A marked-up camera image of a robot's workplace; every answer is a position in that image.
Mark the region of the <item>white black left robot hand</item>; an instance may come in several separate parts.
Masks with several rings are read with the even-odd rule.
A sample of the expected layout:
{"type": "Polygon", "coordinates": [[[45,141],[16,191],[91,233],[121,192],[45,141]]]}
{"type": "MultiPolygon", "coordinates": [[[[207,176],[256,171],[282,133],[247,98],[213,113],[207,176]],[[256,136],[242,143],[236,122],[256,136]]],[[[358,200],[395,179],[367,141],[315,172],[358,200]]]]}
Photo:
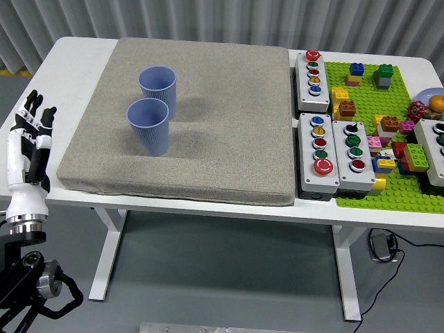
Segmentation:
{"type": "Polygon", "coordinates": [[[9,223],[47,220],[45,200],[50,192],[46,174],[52,148],[53,121],[56,107],[46,108],[37,118],[43,96],[32,90],[15,110],[15,118],[7,136],[7,181],[11,202],[6,211],[9,223]]]}

